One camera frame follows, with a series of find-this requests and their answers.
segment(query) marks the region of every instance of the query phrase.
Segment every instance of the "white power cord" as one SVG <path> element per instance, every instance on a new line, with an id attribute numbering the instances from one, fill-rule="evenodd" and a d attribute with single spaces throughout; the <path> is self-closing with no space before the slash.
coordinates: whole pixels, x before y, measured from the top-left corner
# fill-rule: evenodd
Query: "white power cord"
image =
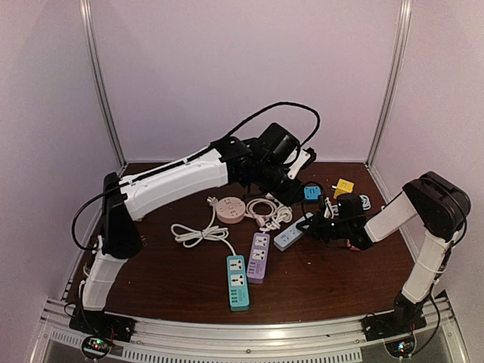
<path id="1" fill-rule="evenodd" d="M 202 240 L 218 240 L 226 244 L 227 247 L 230 248 L 232 255 L 236 256 L 237 254 L 235 253 L 233 246 L 226 240 L 226 238 L 228 237 L 228 228 L 219 227 L 218 225 L 212 226 L 213 222 L 215 221 L 216 204 L 218 202 L 217 199 L 208 197 L 206 201 L 212 207 L 212 219 L 210 220 L 210 223 L 202 231 L 197 231 L 196 229 L 189 228 L 186 225 L 180 225 L 179 223 L 175 223 L 171 227 L 172 234 L 175 236 L 175 241 L 179 244 L 183 244 L 183 247 L 185 248 L 193 248 L 198 245 Z M 188 232 L 184 234 L 178 234 L 175 232 L 175 228 L 181 228 Z M 187 244 L 187 242 L 190 240 L 196 241 L 192 244 Z"/>
<path id="2" fill-rule="evenodd" d="M 338 213 L 338 206 L 332 205 L 330 198 L 326 197 L 324 199 L 324 205 L 326 206 L 326 210 L 324 211 L 324 217 L 326 219 L 333 219 L 334 216 Z"/>
<path id="3" fill-rule="evenodd" d="M 361 194 L 361 204 L 363 206 L 363 210 L 370 210 L 371 209 L 371 203 L 370 203 L 370 197 L 368 195 Z"/>
<path id="4" fill-rule="evenodd" d="M 258 204 L 265 204 L 271 208 L 271 212 L 266 215 L 257 214 L 254 208 Z M 265 198 L 251 200 L 246 206 L 245 216 L 255 219 L 261 232 L 275 231 L 281 229 L 281 223 L 289 223 L 293 219 L 293 210 L 285 206 L 272 195 L 267 194 Z"/>

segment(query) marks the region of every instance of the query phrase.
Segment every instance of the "small adapter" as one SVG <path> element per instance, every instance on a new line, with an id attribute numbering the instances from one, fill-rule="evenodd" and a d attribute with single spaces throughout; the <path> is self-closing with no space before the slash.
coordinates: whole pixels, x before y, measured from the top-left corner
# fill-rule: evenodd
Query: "small adapter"
<path id="1" fill-rule="evenodd" d="M 355 183 L 351 183 L 350 181 L 347 181 L 345 179 L 338 180 L 338 184 L 337 184 L 336 189 L 334 191 L 333 198 L 337 199 L 338 196 L 341 195 L 341 194 L 352 193 L 354 186 L 355 186 Z"/>
<path id="2" fill-rule="evenodd" d="M 309 218 L 312 216 L 311 212 L 306 213 L 306 217 Z M 306 218 L 302 216 L 297 221 L 295 221 L 292 225 L 284 229 L 280 234 L 274 237 L 274 245 L 281 251 L 287 250 L 294 242 L 299 240 L 304 233 L 302 233 L 299 229 L 297 229 L 296 225 L 299 222 L 304 221 Z"/>
<path id="3" fill-rule="evenodd" d="M 320 195 L 320 187 L 304 187 L 304 200 L 306 202 L 317 202 Z"/>
<path id="4" fill-rule="evenodd" d="M 230 310 L 243 312 L 249 309 L 249 289 L 245 261 L 241 255 L 227 257 L 228 301 Z"/>
<path id="5" fill-rule="evenodd" d="M 251 284 L 264 282 L 265 266 L 269 252 L 269 240 L 271 236 L 267 233 L 255 233 L 252 239 L 249 265 L 247 266 L 247 280 Z"/>

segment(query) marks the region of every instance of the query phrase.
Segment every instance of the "power strip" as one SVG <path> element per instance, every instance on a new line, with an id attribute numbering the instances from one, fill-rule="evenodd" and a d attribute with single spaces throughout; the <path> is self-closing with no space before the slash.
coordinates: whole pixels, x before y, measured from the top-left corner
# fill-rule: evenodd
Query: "power strip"
<path id="1" fill-rule="evenodd" d="M 302 216 L 297 221 L 295 221 L 292 225 L 284 229 L 280 234 L 274 237 L 274 245 L 281 251 L 287 250 L 289 247 L 292 246 L 294 242 L 299 240 L 303 233 L 296 228 L 296 225 L 299 222 L 304 221 L 306 218 L 312 216 L 311 212 L 306 213 L 306 217 Z"/>
<path id="2" fill-rule="evenodd" d="M 264 282 L 265 266 L 269 253 L 269 241 L 271 236 L 267 233 L 255 233 L 250 250 L 249 265 L 247 266 L 247 280 L 251 284 Z"/>
<path id="3" fill-rule="evenodd" d="M 227 257 L 228 301 L 230 310 L 243 312 L 249 309 L 249 289 L 247 288 L 247 275 L 245 260 L 242 255 Z"/>

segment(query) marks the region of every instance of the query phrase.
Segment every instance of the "black cable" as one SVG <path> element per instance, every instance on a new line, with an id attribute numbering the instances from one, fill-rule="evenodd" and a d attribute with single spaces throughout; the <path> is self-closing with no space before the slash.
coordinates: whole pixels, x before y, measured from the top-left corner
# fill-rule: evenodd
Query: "black cable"
<path id="1" fill-rule="evenodd" d="M 432 302 L 432 305 L 433 305 L 433 307 L 435 308 L 435 310 L 437 312 L 437 325 L 436 325 L 436 328 L 433 331 L 432 335 L 428 339 L 428 341 L 426 341 L 425 344 L 423 344 L 416 352 L 412 352 L 412 354 L 411 354 L 412 357 L 414 355 L 417 355 L 418 353 L 420 353 L 422 350 L 425 349 L 426 346 L 429 345 L 429 343 L 432 341 L 432 339 L 434 338 L 434 336 L 437 334 L 437 331 L 439 330 L 439 327 L 440 327 L 440 322 L 441 322 L 440 311 L 439 311 L 439 307 L 437 306 L 436 301 L 434 300 L 433 295 L 432 295 L 433 287 L 434 286 L 435 286 L 435 284 L 432 284 L 432 286 L 430 286 L 430 292 L 429 292 L 429 294 L 430 294 L 430 301 Z"/>
<path id="2" fill-rule="evenodd" d="M 396 198 L 400 197 L 402 195 L 402 193 L 403 193 L 403 191 L 401 191 L 396 196 L 394 196 L 393 199 L 390 202 L 388 202 L 387 204 L 385 204 L 385 207 L 384 208 L 387 208 L 393 201 L 395 201 Z"/>
<path id="3" fill-rule="evenodd" d="M 316 126 L 315 126 L 315 128 L 312 130 L 312 132 L 309 134 L 309 136 L 301 143 L 301 146 L 304 146 L 304 144 L 306 142 L 308 142 L 309 140 L 311 140 L 312 137 L 319 130 L 319 126 L 321 125 L 321 117 L 319 116 L 318 111 L 314 110 L 313 108 L 306 106 L 304 104 L 298 104 L 297 102 L 290 102 L 290 101 L 280 101 L 280 102 L 276 102 L 275 104 L 270 104 L 268 106 L 265 106 L 261 110 L 255 112 L 252 115 L 250 115 L 249 117 L 247 117 L 246 119 L 243 119 L 242 121 L 240 121 L 240 123 L 237 126 L 235 126 L 232 130 L 230 130 L 223 138 L 227 138 L 229 136 L 232 136 L 236 131 L 238 131 L 242 126 L 247 124 L 250 120 L 255 119 L 257 116 L 263 114 L 264 112 L 267 112 L 270 109 L 275 108 L 275 107 L 279 107 L 279 106 L 291 106 L 291 107 L 302 108 L 303 110 L 307 110 L 307 111 L 313 113 L 316 116 Z"/>
<path id="4" fill-rule="evenodd" d="M 232 136 L 237 130 L 239 130 L 241 127 L 243 127 L 244 125 L 246 125 L 250 120 L 255 119 L 257 116 L 261 115 L 262 113 L 264 113 L 266 111 L 269 111 L 272 108 L 279 107 L 279 106 L 291 106 L 291 107 L 302 108 L 304 110 L 307 110 L 309 112 L 312 112 L 316 116 L 316 126 L 312 130 L 311 134 L 309 134 L 309 136 L 302 142 L 302 144 L 300 144 L 299 142 L 297 144 L 296 158 L 292 162 L 292 163 L 294 163 L 296 161 L 297 157 L 299 156 L 299 153 L 301 151 L 301 147 L 306 142 L 308 142 L 309 140 L 311 140 L 311 138 L 316 134 L 316 132 L 319 130 L 319 126 L 321 125 L 321 117 L 319 116 L 318 111 L 316 111 L 316 110 L 312 109 L 311 107 L 306 106 L 304 104 L 298 104 L 296 102 L 289 102 L 289 101 L 281 101 L 281 102 L 276 102 L 275 104 L 270 104 L 270 105 L 262 108 L 261 110 L 253 113 L 252 115 L 250 115 L 246 119 L 243 119 L 242 121 L 240 121 L 238 123 L 238 125 L 236 125 L 232 130 L 230 130 L 227 134 L 225 134 L 222 138 L 220 138 L 219 141 L 220 140 L 223 140 L 225 138 L 229 138 L 230 136 Z M 131 183 L 139 182 L 140 180 L 149 178 L 149 177 L 151 177 L 153 175 L 160 174 L 161 172 L 166 172 L 166 171 L 168 171 L 170 169 L 174 169 L 174 168 L 176 168 L 178 166 L 182 166 L 186 162 L 190 162 L 190 161 L 193 161 L 195 159 L 198 159 L 199 157 L 201 157 L 204 154 L 206 154 L 209 151 L 211 151 L 213 148 L 214 148 L 214 143 L 211 143 L 209 146 L 207 146 L 204 149 L 198 151 L 197 153 L 191 155 L 187 159 L 182 159 L 182 160 L 179 160 L 177 162 L 170 163 L 167 166 L 162 166 L 162 167 L 160 167 L 158 169 L 151 170 L 150 172 L 147 172 L 145 174 L 141 174 L 139 177 L 134 178 L 131 181 Z M 78 248 L 80 248 L 81 250 L 84 250 L 84 251 L 93 251 L 93 250 L 96 250 L 97 249 L 96 246 L 94 246 L 94 247 L 84 247 L 77 240 L 77 237 L 76 237 L 76 223 L 77 223 L 77 219 L 79 218 L 80 214 L 84 211 L 84 209 L 86 209 L 88 206 L 90 206 L 91 204 L 93 204 L 96 200 L 104 197 L 105 195 L 108 195 L 109 193 L 112 193 L 114 191 L 117 191 L 117 190 L 121 189 L 122 187 L 124 187 L 124 186 L 126 186 L 128 184 L 129 183 L 125 183 L 125 184 L 122 184 L 122 185 L 118 185 L 117 187 L 112 188 L 109 191 L 104 191 L 103 193 L 100 193 L 100 194 L 96 195 L 95 197 L 91 198 L 86 203 L 84 203 L 84 205 L 81 206 L 81 208 L 77 211 L 77 213 L 75 214 L 75 216 L 73 218 L 73 222 L 72 222 L 72 225 L 71 225 L 71 234 L 72 234 L 73 241 L 74 241 L 74 243 L 76 244 L 76 246 Z"/>
<path id="5" fill-rule="evenodd" d="M 87 352 L 85 350 L 85 345 L 86 345 L 86 342 L 92 338 L 95 338 L 95 339 L 99 339 L 101 340 L 103 343 L 107 344 L 109 347 L 113 347 L 114 344 L 112 342 L 110 342 L 109 340 L 107 340 L 106 338 L 104 338 L 102 336 L 102 333 L 103 332 L 99 332 L 97 331 L 96 329 L 94 329 L 88 322 L 88 319 L 86 318 L 85 316 L 85 311 L 84 311 L 84 306 L 82 305 L 82 295 L 84 294 L 84 286 L 81 286 L 80 288 L 80 291 L 79 293 L 77 294 L 77 307 L 79 308 L 79 311 L 81 313 L 81 316 L 82 316 L 82 320 L 84 321 L 86 327 L 92 332 L 92 335 L 90 335 L 89 337 L 86 337 L 83 341 L 82 341 L 82 344 L 81 344 L 81 352 L 82 354 L 88 358 L 88 359 L 102 359 L 104 358 L 109 352 L 110 352 L 110 349 L 106 352 L 104 352 L 102 355 L 97 355 L 97 354 L 93 354 L 93 353 L 90 353 L 90 352 Z"/>
<path id="6" fill-rule="evenodd" d="M 316 134 L 316 132 L 319 130 L 319 126 L 321 125 L 321 117 L 319 116 L 319 113 L 318 111 L 312 109 L 311 107 L 309 106 L 306 106 L 304 104 L 298 104 L 296 102 L 289 102 L 289 101 L 280 101 L 280 102 L 276 102 L 275 104 L 270 104 L 264 108 L 262 108 L 261 110 L 253 113 L 252 115 L 250 115 L 249 117 L 247 117 L 246 119 L 243 119 L 242 121 L 240 121 L 232 130 L 230 130 L 229 132 L 227 132 L 224 136 L 222 136 L 219 140 L 217 141 L 221 141 L 221 140 L 224 140 L 226 138 L 229 138 L 231 137 L 235 132 L 237 132 L 240 128 L 242 128 L 243 126 L 245 126 L 248 122 L 250 122 L 252 119 L 255 119 L 257 116 L 263 114 L 264 112 L 266 111 L 269 111 L 270 109 L 272 108 L 275 108 L 275 107 L 279 107 L 279 106 L 291 106 L 291 107 L 298 107 L 298 108 L 302 108 L 304 110 L 307 110 L 309 112 L 312 112 L 315 116 L 316 116 L 316 126 L 314 127 L 314 129 L 312 130 L 311 134 L 309 134 L 309 136 L 302 142 L 302 144 L 299 144 L 298 142 L 298 145 L 297 145 L 297 154 L 296 154 L 296 158 L 293 160 L 293 162 L 291 163 L 294 163 L 297 159 L 297 157 L 299 156 L 300 154 L 300 151 L 301 151 L 301 147 L 306 143 L 308 142 L 309 140 L 312 139 L 312 137 Z M 182 166 L 184 163 L 186 162 L 190 162 L 190 161 L 193 161 L 195 159 L 198 159 L 199 157 L 203 156 L 204 154 L 208 153 L 209 151 L 211 151 L 212 149 L 214 148 L 214 142 L 211 143 L 209 146 L 205 147 L 204 149 L 200 150 L 198 153 L 196 154 L 193 154 L 192 156 L 188 157 L 186 160 L 179 160 L 177 162 L 174 162 L 174 163 L 171 163 L 167 166 L 164 166 L 164 167 L 161 167 L 159 169 L 155 169 L 155 170 L 152 170 L 150 172 L 147 172 L 146 174 L 142 174 L 140 175 L 139 177 L 133 179 L 132 182 L 139 182 L 140 180 L 143 180 L 143 179 L 146 179 L 146 178 L 149 178 L 153 175 L 156 175 L 156 174 L 160 174 L 161 172 L 165 172 L 167 170 L 170 170 L 170 169 L 174 169 L 178 166 Z"/>
<path id="7" fill-rule="evenodd" d="M 84 247 L 83 245 L 81 245 L 81 243 L 77 240 L 77 237 L 76 237 L 76 223 L 77 223 L 77 219 L 79 218 L 79 216 L 81 215 L 81 213 L 84 212 L 84 209 L 86 209 L 88 206 L 90 206 L 91 204 L 93 204 L 96 200 L 101 199 L 105 195 L 108 195 L 109 193 L 112 193 L 114 191 L 117 191 L 117 190 L 121 189 L 122 187 L 125 187 L 126 185 L 128 185 L 128 183 L 124 183 L 124 184 L 118 185 L 117 187 L 112 188 L 112 189 L 110 189 L 108 191 L 103 191 L 102 193 L 96 195 L 95 197 L 93 197 L 90 200 L 88 200 L 87 202 L 85 202 L 79 208 L 79 210 L 76 212 L 76 214 L 75 214 L 75 216 L 73 218 L 73 222 L 72 222 L 72 224 L 70 226 L 70 233 L 72 235 L 72 238 L 73 238 L 74 243 L 76 244 L 76 246 L 78 248 L 80 248 L 83 251 L 94 251 L 94 250 L 97 249 L 96 246 L 94 246 L 94 247 Z"/>
<path id="8" fill-rule="evenodd" d="M 68 304 L 64 305 L 64 312 L 66 313 L 67 316 L 69 316 L 70 318 L 74 318 L 74 315 L 71 315 L 67 312 L 67 307 L 68 306 L 71 306 L 71 305 L 74 305 L 74 302 L 69 302 Z"/>
<path id="9" fill-rule="evenodd" d="M 321 189 L 321 196 L 324 198 L 324 201 L 325 201 L 326 200 L 326 192 L 324 191 L 323 186 L 321 184 L 319 184 L 317 181 L 307 181 L 306 183 L 304 183 L 302 185 L 302 187 L 305 188 L 310 184 L 314 184 Z M 309 218 L 306 216 L 306 208 L 304 207 L 304 203 L 305 203 L 305 198 L 301 200 L 301 210 L 302 210 L 302 216 L 307 221 Z"/>

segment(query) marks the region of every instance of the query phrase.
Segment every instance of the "metal corner post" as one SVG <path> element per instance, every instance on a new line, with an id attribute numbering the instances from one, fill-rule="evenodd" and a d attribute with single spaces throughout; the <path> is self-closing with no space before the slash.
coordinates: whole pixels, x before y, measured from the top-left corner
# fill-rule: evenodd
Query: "metal corner post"
<path id="1" fill-rule="evenodd" d="M 385 96 L 383 98 L 383 104 L 378 119 L 377 129 L 371 143 L 370 153 L 366 161 L 368 167 L 373 166 L 375 157 L 380 146 L 383 131 L 388 120 L 388 116 L 391 110 L 393 97 L 396 92 L 396 84 L 402 68 L 403 57 L 405 55 L 405 48 L 407 46 L 408 31 L 410 30 L 411 19 L 411 0 L 402 0 L 402 6 L 400 7 L 399 25 L 396 32 L 395 47 L 393 49 L 392 65 L 388 77 L 388 83 L 386 84 Z"/>
<path id="2" fill-rule="evenodd" d="M 111 113 L 109 100 L 107 98 L 106 85 L 101 72 L 101 63 L 99 61 L 98 48 L 96 45 L 96 38 L 94 32 L 94 24 L 92 22 L 91 1 L 79 0 L 81 8 L 82 25 L 84 26 L 85 38 L 88 45 L 89 60 L 91 61 L 92 74 L 94 76 L 95 88 L 98 94 L 99 106 L 103 114 L 104 123 L 108 137 L 113 147 L 114 155 L 119 166 L 124 167 L 126 160 L 123 155 L 123 149 L 119 142 L 116 127 L 114 126 L 113 114 Z"/>

